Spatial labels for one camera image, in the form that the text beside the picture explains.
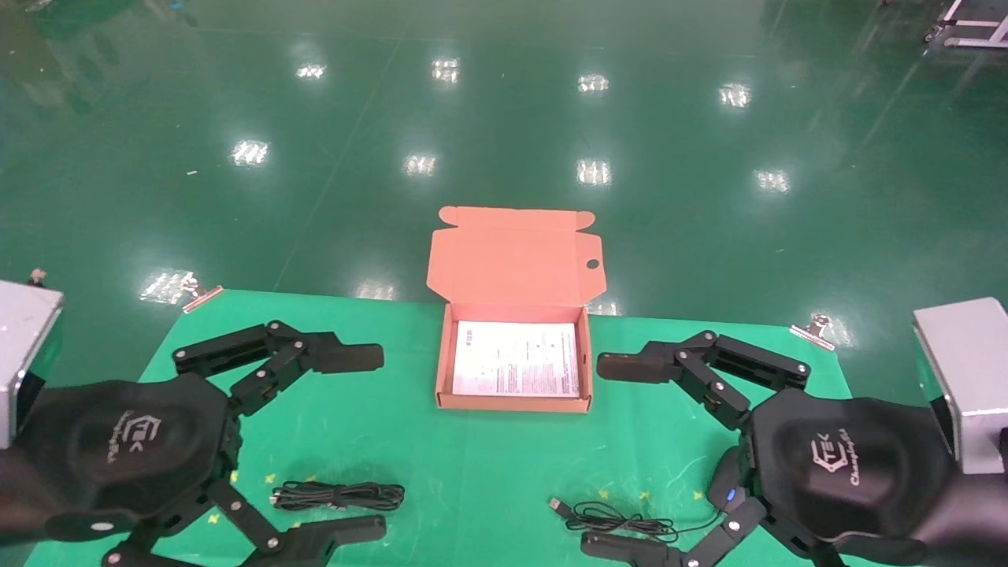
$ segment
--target white paper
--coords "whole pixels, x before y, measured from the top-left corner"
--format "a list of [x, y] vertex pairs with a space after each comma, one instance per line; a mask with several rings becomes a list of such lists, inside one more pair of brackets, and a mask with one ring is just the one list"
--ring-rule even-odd
[[574, 323], [460, 321], [452, 393], [578, 398]]

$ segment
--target box flap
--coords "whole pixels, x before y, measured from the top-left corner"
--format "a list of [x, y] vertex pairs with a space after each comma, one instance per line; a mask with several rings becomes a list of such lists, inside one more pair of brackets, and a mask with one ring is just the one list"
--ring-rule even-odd
[[444, 207], [427, 287], [456, 304], [583, 306], [606, 291], [602, 238], [585, 211]]

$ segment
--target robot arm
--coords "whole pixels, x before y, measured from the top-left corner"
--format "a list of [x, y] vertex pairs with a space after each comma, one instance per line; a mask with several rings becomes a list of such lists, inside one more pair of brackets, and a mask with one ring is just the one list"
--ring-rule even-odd
[[804, 389], [811, 369], [804, 362], [714, 331], [678, 343], [650, 341], [638, 354], [599, 355], [599, 375], [608, 380], [644, 383], [673, 381], [730, 431], [749, 417], [749, 400], [723, 380], [722, 370], [774, 391]]
[[[761, 526], [816, 567], [842, 566], [840, 554], [888, 565], [1003, 567], [1008, 316], [995, 300], [976, 300], [916, 312], [915, 331], [929, 408], [808, 395], [807, 364], [711, 331], [681, 343], [648, 343], [636, 355], [603, 354], [598, 370], [607, 379], [673, 381], [727, 429], [739, 430], [739, 445], [722, 458], [709, 497], [730, 515], [758, 500]], [[750, 408], [708, 365], [775, 393]], [[598, 556], [635, 565], [688, 557], [599, 542], [607, 547]]]
[[[384, 537], [379, 516], [278, 532], [230, 482], [241, 416], [253, 416], [309, 370], [381, 367], [379, 345], [345, 345], [334, 333], [273, 321], [177, 349], [172, 360], [177, 375], [167, 381], [38, 392], [11, 446], [0, 450], [0, 545], [129, 533], [104, 566], [195, 567], [151, 550], [214, 506], [255, 548], [243, 567], [322, 567], [340, 545]], [[207, 379], [257, 361], [230, 395]]]

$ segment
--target green mat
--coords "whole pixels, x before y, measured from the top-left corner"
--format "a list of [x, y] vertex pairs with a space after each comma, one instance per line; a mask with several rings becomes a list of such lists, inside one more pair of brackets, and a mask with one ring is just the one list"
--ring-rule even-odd
[[[736, 436], [724, 431], [677, 387], [596, 378], [588, 415], [437, 410], [434, 369], [444, 307], [228, 291], [168, 333], [141, 381], [173, 376], [172, 350], [237, 329], [281, 320], [301, 331], [333, 330], [344, 342], [377, 342], [377, 372], [308, 374], [253, 418], [235, 485], [280, 530], [366, 512], [288, 514], [269, 507], [270, 489], [314, 476], [328, 482], [397, 482], [406, 499], [387, 515], [384, 540], [341, 548], [339, 565], [458, 567], [616, 567], [580, 551], [548, 508], [604, 499], [625, 514], [667, 517], [689, 528], [713, 517], [704, 498], [718, 458]], [[594, 317], [596, 352], [636, 352], [648, 340], [676, 341], [713, 329], [807, 362], [808, 391], [848, 398], [837, 357], [786, 328], [692, 321]], [[247, 369], [214, 378], [222, 388]], [[735, 379], [754, 402], [766, 391]], [[704, 532], [685, 534], [689, 549]], [[30, 567], [94, 567], [124, 536], [87, 544], [39, 545]], [[209, 567], [233, 567], [251, 552], [226, 519], [212, 511], [155, 552]], [[869, 565], [853, 560], [850, 565]], [[724, 567], [803, 566], [762, 530], [721, 563]]]

